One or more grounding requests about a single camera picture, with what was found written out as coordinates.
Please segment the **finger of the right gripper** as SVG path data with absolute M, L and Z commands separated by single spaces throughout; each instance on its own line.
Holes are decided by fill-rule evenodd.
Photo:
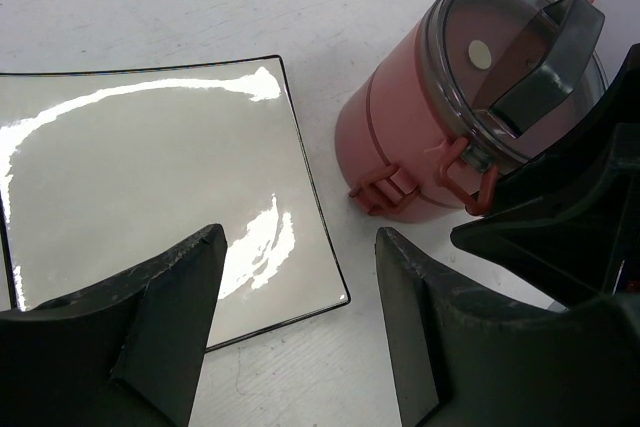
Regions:
M 639 291 L 639 127 L 568 186 L 451 233 L 459 249 L 506 268 L 564 306 Z
M 606 92 L 569 133 L 501 178 L 491 207 L 498 214 L 568 186 L 589 168 L 618 124 L 639 122 L 639 45 L 634 44 Z

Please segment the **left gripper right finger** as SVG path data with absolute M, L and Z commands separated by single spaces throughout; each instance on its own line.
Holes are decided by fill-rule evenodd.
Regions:
M 397 230 L 375 240 L 405 426 L 635 426 L 639 298 L 552 312 L 495 292 Z

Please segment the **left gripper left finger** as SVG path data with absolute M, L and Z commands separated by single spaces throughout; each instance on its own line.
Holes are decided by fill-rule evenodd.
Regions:
M 185 426 L 227 242 L 210 224 L 32 310 L 1 314 L 5 426 Z

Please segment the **grey lunch box lid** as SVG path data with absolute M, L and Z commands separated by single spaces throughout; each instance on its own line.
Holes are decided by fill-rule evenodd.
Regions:
M 451 137 L 434 180 L 468 213 L 602 97 L 604 22 L 595 0 L 436 0 L 425 14 L 424 81 Z

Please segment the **white square plate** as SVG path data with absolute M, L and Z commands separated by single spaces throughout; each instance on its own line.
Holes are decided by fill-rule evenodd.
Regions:
M 280 56 L 2 75 L 11 306 L 100 282 L 211 223 L 228 250 L 209 350 L 350 302 Z

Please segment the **pink bowl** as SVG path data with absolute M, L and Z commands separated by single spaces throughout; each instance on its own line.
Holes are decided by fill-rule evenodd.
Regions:
M 368 174 L 388 166 L 398 169 L 399 179 L 385 179 L 372 186 L 376 195 L 385 193 L 392 204 L 399 204 L 408 188 L 419 188 L 420 193 L 399 214 L 386 217 L 405 223 L 423 223 L 461 211 L 464 204 L 448 189 L 439 187 L 433 177 L 419 181 L 406 169 L 389 162 L 376 145 L 374 131 L 369 119 L 369 98 L 372 78 L 370 78 L 342 108 L 335 130 L 336 156 L 341 172 L 351 190 Z
M 425 14 L 384 58 L 367 95 L 376 145 L 419 181 L 433 177 L 455 140 L 471 138 L 447 98 L 449 82 L 428 38 L 430 20 Z

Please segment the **dark red lid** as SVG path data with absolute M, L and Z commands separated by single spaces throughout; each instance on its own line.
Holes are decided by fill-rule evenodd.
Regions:
M 550 43 L 538 9 L 518 0 L 456 0 L 445 22 L 455 86 L 474 110 L 488 109 L 542 59 Z

